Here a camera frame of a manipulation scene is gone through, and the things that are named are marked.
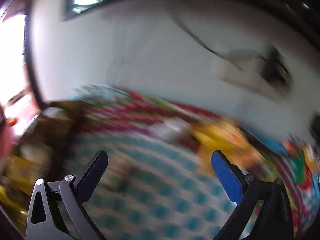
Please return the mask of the white wall socket plate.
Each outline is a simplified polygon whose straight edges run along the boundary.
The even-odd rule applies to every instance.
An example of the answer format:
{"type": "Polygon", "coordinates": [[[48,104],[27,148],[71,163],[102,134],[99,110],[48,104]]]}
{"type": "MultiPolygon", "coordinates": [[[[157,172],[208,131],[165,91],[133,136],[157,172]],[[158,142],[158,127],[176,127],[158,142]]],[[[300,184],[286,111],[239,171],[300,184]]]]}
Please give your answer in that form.
{"type": "Polygon", "coordinates": [[[229,85],[241,87],[270,100],[287,97],[291,87],[274,88],[261,77],[264,64],[262,57],[265,56],[253,50],[231,51],[217,64],[215,75],[229,85]]]}

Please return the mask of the colourful polka dot cloth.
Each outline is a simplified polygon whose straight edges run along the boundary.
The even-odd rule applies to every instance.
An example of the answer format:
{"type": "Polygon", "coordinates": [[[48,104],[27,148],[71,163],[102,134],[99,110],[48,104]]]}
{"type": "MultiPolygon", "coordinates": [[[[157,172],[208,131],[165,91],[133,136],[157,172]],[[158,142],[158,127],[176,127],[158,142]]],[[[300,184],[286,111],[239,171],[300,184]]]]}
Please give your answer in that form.
{"type": "Polygon", "coordinates": [[[109,165],[85,210],[106,239],[212,239],[235,209],[215,175],[199,173],[192,129],[226,120],[244,132],[265,161],[244,172],[284,181],[295,239],[319,232],[319,174],[295,184],[283,141],[205,109],[107,84],[87,84],[70,99],[84,106],[84,123],[65,164],[75,173],[99,150],[109,165]]]}

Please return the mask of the green red medicine box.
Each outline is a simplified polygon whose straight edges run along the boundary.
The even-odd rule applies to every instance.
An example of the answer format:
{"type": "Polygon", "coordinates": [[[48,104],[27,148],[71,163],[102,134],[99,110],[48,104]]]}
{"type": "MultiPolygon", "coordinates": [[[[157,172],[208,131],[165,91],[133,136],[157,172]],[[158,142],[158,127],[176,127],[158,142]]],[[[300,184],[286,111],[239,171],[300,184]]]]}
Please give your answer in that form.
{"type": "Polygon", "coordinates": [[[284,140],[283,146],[287,152],[289,161],[291,161],[295,184],[303,190],[309,189],[312,184],[312,176],[305,162],[304,148],[291,139],[284,140]]]}

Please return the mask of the yellow snack bag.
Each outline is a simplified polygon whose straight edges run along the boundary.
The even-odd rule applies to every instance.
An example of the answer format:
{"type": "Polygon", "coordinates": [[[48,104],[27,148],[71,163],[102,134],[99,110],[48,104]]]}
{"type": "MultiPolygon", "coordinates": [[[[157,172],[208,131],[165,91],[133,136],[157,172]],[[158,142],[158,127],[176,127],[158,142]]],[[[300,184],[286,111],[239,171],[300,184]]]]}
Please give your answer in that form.
{"type": "Polygon", "coordinates": [[[244,132],[233,122],[219,120],[194,126],[192,135],[199,143],[199,173],[214,175],[211,155],[221,151],[227,159],[241,170],[248,170],[265,161],[265,158],[247,140],[244,132]]]}

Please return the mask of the gold tin box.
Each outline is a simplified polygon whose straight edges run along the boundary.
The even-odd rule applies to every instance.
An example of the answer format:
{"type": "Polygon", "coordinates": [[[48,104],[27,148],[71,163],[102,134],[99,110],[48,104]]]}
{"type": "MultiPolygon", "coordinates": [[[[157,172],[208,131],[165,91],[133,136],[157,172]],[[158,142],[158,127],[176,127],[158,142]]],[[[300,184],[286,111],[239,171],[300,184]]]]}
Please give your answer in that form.
{"type": "Polygon", "coordinates": [[[82,118],[79,101],[51,102],[36,115],[1,168],[1,203],[25,223],[38,178],[55,180],[82,118]]]}

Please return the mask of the yellow medicine box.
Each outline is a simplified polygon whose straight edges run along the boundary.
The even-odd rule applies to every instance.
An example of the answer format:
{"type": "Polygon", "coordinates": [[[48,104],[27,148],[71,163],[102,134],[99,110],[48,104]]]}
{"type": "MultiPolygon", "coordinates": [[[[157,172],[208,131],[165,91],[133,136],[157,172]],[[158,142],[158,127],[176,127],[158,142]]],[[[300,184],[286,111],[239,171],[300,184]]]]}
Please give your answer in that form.
{"type": "Polygon", "coordinates": [[[319,174],[319,156],[310,144],[303,146],[303,157],[308,172],[312,176],[319,174]]]}

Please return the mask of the black stapler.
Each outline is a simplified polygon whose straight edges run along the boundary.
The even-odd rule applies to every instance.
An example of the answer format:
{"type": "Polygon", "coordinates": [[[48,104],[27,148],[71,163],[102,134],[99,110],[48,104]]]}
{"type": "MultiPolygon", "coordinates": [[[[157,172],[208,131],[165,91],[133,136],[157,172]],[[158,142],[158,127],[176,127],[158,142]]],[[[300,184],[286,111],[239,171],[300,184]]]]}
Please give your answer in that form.
{"type": "Polygon", "coordinates": [[[319,137],[320,137],[320,116],[318,113],[314,115],[314,117],[311,120],[310,124],[310,134],[315,139],[317,144],[319,144],[319,137]]]}

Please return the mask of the black power adapter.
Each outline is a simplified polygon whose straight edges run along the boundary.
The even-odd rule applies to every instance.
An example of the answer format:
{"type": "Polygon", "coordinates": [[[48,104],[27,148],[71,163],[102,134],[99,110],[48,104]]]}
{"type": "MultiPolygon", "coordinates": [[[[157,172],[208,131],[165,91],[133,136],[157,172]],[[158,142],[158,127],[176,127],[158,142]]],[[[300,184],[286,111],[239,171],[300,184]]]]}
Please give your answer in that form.
{"type": "Polygon", "coordinates": [[[292,76],[282,63],[282,55],[279,50],[273,44],[269,44],[266,56],[262,59],[264,64],[261,69],[261,77],[274,88],[289,89],[292,76]]]}

